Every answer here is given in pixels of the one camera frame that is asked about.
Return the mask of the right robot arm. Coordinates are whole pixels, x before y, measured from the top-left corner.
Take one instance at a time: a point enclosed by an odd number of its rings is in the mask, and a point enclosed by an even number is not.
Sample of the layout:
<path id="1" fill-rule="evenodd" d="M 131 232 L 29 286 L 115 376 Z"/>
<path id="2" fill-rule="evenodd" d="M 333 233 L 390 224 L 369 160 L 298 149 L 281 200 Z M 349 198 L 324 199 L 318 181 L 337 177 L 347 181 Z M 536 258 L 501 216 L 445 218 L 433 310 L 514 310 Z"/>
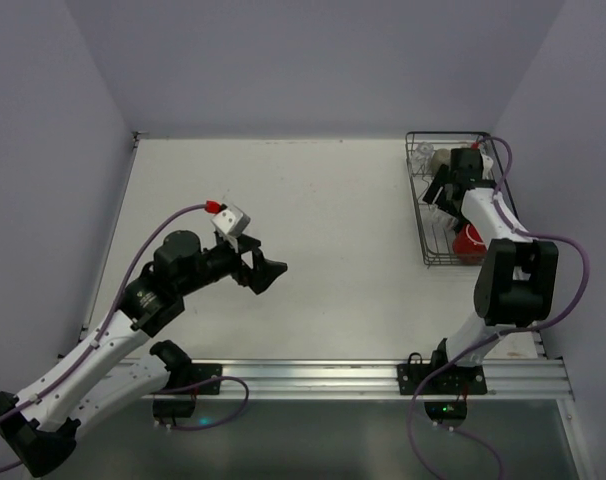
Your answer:
<path id="1" fill-rule="evenodd" d="M 477 146 L 454 148 L 425 200 L 475 229 L 485 247 L 474 287 L 474 312 L 433 351 L 422 381 L 432 384 L 450 368 L 472 369 L 512 333 L 545 320 L 551 311 L 559 251 L 534 239 L 507 206 L 501 183 L 484 175 Z"/>

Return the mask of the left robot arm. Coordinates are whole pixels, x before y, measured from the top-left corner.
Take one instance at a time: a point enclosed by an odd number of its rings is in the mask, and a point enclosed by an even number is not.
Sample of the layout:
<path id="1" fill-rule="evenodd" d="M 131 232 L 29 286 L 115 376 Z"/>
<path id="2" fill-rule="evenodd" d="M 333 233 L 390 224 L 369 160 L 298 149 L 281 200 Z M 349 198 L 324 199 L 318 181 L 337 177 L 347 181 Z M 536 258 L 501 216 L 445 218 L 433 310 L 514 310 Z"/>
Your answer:
<path id="1" fill-rule="evenodd" d="M 50 474 L 92 424 L 149 393 L 187 386 L 190 358 L 171 341 L 154 344 L 127 373 L 111 371 L 181 315 L 188 295 L 226 277 L 259 295 L 287 269 L 248 235 L 218 234 L 203 249 L 191 231 L 170 233 L 93 332 L 29 386 L 0 392 L 0 436 L 32 476 Z"/>

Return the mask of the olive green mug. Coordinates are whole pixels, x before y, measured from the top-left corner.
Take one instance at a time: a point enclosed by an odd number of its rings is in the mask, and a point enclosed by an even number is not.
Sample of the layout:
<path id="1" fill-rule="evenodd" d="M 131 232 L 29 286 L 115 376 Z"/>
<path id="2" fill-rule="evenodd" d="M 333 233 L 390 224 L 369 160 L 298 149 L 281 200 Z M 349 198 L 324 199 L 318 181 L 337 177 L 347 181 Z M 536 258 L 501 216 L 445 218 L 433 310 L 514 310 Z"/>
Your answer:
<path id="1" fill-rule="evenodd" d="M 435 176 L 442 166 L 449 167 L 451 163 L 451 150 L 440 148 L 433 152 L 429 161 L 429 170 Z"/>

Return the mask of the clear glass back left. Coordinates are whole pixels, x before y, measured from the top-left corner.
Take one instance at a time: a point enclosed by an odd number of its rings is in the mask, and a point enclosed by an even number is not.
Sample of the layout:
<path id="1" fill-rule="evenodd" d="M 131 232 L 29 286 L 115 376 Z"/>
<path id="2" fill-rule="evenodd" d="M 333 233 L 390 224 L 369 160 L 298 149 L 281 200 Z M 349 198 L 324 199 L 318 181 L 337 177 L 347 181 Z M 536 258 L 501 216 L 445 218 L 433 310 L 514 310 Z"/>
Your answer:
<path id="1" fill-rule="evenodd" d="M 429 167 L 429 162 L 435 152 L 431 143 L 421 142 L 413 147 L 409 157 L 410 171 L 412 174 L 424 174 Z"/>

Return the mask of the red mug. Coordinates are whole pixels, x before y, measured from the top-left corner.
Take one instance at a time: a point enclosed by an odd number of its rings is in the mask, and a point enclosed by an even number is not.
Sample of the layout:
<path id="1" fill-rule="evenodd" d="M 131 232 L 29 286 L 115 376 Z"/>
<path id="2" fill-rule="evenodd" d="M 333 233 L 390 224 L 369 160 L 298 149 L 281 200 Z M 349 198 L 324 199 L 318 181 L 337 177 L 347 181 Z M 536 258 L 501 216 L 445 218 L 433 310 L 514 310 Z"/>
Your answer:
<path id="1" fill-rule="evenodd" d="M 452 250 L 458 260 L 465 265 L 478 265 L 487 252 L 485 243 L 476 228 L 467 223 L 452 242 Z"/>

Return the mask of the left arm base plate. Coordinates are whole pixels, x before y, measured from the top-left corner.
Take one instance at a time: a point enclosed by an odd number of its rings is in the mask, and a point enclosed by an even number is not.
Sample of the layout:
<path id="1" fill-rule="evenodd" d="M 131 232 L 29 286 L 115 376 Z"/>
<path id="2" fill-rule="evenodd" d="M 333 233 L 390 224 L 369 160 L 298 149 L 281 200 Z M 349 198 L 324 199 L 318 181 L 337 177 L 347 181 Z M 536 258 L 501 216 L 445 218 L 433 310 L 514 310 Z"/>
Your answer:
<path id="1" fill-rule="evenodd" d="M 159 390 L 159 393 L 175 391 L 179 395 L 209 395 L 215 396 L 220 393 L 220 381 L 217 379 L 223 373 L 223 365 L 220 363 L 188 363 L 174 368 L 167 383 Z M 179 388 L 188 387 L 196 383 L 216 378 L 216 381 L 190 390 L 178 391 Z"/>

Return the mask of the aluminium mounting rail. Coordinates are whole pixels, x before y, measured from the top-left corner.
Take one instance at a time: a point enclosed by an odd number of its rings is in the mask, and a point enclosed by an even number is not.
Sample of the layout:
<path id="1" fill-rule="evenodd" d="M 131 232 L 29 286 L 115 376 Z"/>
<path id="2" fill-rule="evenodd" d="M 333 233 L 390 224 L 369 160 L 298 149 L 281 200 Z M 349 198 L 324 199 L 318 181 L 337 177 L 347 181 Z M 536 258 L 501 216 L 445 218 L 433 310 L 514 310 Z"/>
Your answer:
<path id="1" fill-rule="evenodd" d="M 214 374 L 245 381 L 252 400 L 396 401 L 401 393 L 398 360 L 194 360 L 218 368 Z M 449 394 L 422 391 L 421 400 L 568 400 L 573 397 L 560 360 L 487 360 L 483 364 L 484 395 L 476 394 L 476 378 Z"/>

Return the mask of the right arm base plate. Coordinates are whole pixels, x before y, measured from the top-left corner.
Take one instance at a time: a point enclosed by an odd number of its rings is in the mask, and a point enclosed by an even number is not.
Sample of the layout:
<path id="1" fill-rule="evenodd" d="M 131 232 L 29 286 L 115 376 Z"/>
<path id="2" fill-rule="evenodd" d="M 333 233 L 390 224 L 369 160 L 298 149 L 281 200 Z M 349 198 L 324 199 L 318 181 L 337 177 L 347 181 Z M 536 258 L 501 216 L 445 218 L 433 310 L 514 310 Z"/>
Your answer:
<path id="1" fill-rule="evenodd" d="M 446 356 L 434 350 L 429 360 L 424 360 L 418 352 L 413 352 L 405 363 L 396 366 L 399 393 L 412 396 L 419 385 L 433 372 L 446 364 Z M 485 395 L 488 388 L 483 368 L 452 366 L 443 373 L 430 378 L 420 395 Z"/>

